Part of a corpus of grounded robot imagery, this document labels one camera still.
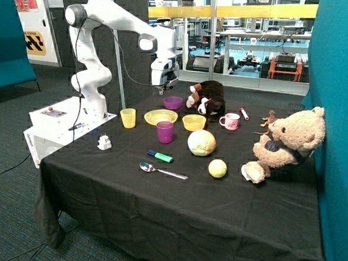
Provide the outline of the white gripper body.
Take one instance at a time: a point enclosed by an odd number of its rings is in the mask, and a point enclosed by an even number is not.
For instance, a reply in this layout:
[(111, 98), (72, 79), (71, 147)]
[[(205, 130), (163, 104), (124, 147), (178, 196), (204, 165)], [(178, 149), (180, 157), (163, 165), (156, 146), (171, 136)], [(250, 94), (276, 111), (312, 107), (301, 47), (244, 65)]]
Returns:
[(153, 86), (170, 88), (178, 82), (179, 64), (175, 58), (156, 58), (151, 69)]

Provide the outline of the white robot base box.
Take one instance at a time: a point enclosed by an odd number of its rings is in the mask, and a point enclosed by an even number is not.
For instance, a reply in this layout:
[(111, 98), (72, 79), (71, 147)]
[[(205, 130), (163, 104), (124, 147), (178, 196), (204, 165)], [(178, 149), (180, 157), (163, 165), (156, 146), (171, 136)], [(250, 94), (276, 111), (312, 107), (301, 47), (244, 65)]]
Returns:
[(116, 117), (112, 113), (94, 116), (80, 97), (70, 97), (39, 110), (29, 112), (32, 126), (24, 138), (36, 168), (46, 156), (84, 136)]

